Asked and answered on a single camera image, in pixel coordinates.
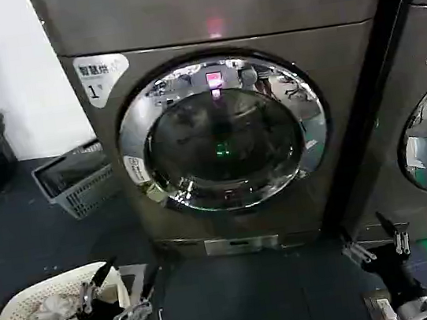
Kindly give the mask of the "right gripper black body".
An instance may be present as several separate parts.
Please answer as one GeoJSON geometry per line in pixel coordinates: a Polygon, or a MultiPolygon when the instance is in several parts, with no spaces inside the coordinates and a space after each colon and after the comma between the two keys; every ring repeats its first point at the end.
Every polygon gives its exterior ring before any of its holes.
{"type": "Polygon", "coordinates": [[[394,247],[375,250],[372,253],[376,259],[364,262],[364,271],[381,278],[392,302],[427,296],[427,289],[406,268],[408,254],[397,253],[394,247]]]}

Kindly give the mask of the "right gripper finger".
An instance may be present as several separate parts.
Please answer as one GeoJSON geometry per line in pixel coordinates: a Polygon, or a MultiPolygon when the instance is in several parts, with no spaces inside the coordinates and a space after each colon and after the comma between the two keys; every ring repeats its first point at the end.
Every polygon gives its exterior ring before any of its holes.
{"type": "Polygon", "coordinates": [[[340,239],[343,245],[342,253],[356,265],[375,261],[375,254],[356,243],[344,227],[340,228],[340,239]]]}
{"type": "Polygon", "coordinates": [[[398,227],[395,226],[392,221],[386,218],[379,211],[375,214],[378,221],[380,222],[382,229],[385,231],[385,233],[388,234],[388,236],[392,238],[392,241],[395,245],[395,252],[398,255],[410,255],[411,250],[408,232],[398,229],[398,227]]]}

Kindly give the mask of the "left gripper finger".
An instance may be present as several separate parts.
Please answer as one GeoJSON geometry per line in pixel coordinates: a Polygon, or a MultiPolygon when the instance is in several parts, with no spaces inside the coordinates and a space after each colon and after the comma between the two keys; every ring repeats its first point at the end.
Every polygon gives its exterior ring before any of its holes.
{"type": "Polygon", "coordinates": [[[151,298],[159,272],[158,266],[152,267],[150,271],[146,272],[139,300],[125,308],[120,314],[115,315],[113,320],[146,320],[153,313],[151,298]]]}
{"type": "Polygon", "coordinates": [[[111,268],[116,262],[116,257],[111,257],[95,271],[89,282],[84,281],[80,286],[79,300],[76,312],[79,314],[90,314],[92,312],[93,300],[98,297],[98,292],[106,280],[111,268]]]}

